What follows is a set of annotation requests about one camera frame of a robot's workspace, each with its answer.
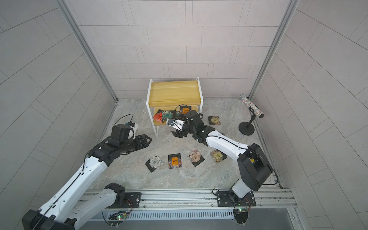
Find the green label floral tea bag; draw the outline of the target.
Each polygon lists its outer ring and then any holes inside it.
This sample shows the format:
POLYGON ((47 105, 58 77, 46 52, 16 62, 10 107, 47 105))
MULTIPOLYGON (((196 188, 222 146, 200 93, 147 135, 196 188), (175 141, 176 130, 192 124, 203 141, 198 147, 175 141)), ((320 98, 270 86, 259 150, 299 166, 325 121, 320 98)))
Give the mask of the green label floral tea bag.
POLYGON ((175 114, 175 112, 172 112, 172 111, 162 111, 162 122, 166 121, 169 118, 173 118, 173 114, 175 114))

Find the white patterned tea bag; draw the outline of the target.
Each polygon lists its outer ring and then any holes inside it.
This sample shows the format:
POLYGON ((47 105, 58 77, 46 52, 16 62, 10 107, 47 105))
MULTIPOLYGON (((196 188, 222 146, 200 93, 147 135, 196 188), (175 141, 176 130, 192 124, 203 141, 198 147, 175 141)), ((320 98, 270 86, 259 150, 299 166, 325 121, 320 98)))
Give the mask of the white patterned tea bag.
POLYGON ((162 164, 163 164, 163 161, 158 155, 154 155, 149 160, 147 160, 145 163, 146 167, 151 173, 154 172, 162 164))

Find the red tea bag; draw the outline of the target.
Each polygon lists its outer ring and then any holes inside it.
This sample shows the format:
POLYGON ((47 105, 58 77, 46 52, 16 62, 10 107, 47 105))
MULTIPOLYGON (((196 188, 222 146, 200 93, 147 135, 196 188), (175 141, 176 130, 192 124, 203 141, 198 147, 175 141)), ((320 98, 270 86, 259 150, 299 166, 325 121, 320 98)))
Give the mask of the red tea bag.
POLYGON ((159 109, 153 117, 153 120, 159 123, 163 123, 163 111, 159 109))

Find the orange label black tea bag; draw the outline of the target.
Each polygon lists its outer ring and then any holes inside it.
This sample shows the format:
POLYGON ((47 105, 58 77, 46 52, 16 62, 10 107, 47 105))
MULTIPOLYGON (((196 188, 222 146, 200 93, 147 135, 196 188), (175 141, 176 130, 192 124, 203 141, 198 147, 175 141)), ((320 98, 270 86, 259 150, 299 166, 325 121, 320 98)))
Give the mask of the orange label black tea bag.
POLYGON ((168 155, 168 167, 169 167, 169 169, 181 168, 182 167, 182 159, 181 159, 181 154, 180 153, 169 154, 168 155))

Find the beige label tea bag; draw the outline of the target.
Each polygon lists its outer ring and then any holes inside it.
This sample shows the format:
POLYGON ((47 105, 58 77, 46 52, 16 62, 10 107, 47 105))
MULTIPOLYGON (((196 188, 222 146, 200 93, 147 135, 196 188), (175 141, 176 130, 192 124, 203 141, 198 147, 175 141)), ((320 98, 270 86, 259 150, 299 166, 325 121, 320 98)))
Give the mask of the beige label tea bag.
POLYGON ((219 116, 209 116, 208 121, 210 125, 220 125, 221 120, 219 116))

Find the yellow olive tea bag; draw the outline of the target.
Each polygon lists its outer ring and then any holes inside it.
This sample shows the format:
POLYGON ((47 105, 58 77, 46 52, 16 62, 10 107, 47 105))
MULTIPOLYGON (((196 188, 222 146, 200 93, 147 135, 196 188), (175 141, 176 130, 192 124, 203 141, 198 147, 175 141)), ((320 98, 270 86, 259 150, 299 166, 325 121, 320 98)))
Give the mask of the yellow olive tea bag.
POLYGON ((220 150, 213 150, 211 153, 210 153, 212 159, 214 160, 215 163, 219 163, 219 162, 222 162, 224 160, 226 160, 228 158, 228 156, 223 153, 222 151, 220 150))

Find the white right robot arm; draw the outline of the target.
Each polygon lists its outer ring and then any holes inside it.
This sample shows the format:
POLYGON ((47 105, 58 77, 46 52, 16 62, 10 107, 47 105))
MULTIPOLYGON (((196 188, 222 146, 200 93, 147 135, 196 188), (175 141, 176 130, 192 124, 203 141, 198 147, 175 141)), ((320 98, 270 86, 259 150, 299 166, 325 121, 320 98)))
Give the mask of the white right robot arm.
POLYGON ((215 128, 205 125, 202 117, 203 115, 196 111, 189 111, 174 119, 167 119, 166 125, 177 129, 173 132, 174 136, 182 138, 191 134, 197 142, 215 148, 237 162, 240 179, 229 191, 234 200, 244 198, 252 191, 258 191, 273 172, 260 146, 255 143, 246 145, 236 142, 215 128))

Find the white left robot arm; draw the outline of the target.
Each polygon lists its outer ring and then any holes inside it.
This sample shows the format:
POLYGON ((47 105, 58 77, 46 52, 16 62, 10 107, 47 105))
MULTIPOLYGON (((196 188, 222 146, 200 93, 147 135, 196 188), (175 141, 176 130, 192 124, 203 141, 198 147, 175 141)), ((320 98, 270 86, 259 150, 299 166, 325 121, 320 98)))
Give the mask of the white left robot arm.
POLYGON ((96 145, 72 178, 39 210, 29 210, 22 218, 25 230, 78 230, 105 208, 122 208, 132 202, 125 196, 125 188, 110 183, 98 195, 79 207, 75 206, 92 182, 116 158, 149 146, 152 139, 145 134, 122 141, 115 146, 110 138, 96 145))

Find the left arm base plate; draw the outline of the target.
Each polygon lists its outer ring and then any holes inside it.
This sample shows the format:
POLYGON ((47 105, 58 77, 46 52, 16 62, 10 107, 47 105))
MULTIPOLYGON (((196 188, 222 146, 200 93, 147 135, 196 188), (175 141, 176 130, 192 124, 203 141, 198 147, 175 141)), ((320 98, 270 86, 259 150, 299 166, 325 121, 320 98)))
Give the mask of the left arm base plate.
POLYGON ((138 192, 118 194, 115 202, 108 209, 136 209, 140 205, 141 195, 142 193, 138 192))

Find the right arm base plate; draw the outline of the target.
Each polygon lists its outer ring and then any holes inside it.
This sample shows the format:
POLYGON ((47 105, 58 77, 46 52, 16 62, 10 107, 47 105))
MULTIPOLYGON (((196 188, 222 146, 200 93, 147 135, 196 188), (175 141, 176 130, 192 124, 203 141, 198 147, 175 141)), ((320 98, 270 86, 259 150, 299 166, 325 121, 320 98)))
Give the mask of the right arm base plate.
POLYGON ((229 191, 216 191, 212 192, 217 199, 218 207, 255 207, 256 201, 253 191, 247 193, 243 198, 236 198, 235 195, 231 195, 229 191))

